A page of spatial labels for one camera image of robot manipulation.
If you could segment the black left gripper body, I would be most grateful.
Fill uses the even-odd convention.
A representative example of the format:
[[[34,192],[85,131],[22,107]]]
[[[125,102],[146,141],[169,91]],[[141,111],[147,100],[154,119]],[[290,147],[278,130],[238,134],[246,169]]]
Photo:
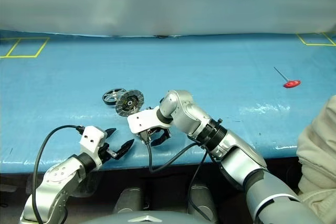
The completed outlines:
[[[98,156],[102,163],[109,161],[111,158],[116,159],[118,154],[109,149],[109,144],[104,143],[98,150]]]

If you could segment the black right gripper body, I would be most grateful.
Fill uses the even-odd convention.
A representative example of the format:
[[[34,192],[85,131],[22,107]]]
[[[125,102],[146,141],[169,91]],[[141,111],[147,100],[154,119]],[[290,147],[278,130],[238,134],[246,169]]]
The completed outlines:
[[[165,135],[165,129],[155,127],[141,132],[141,139],[143,141],[153,141],[162,138]]]

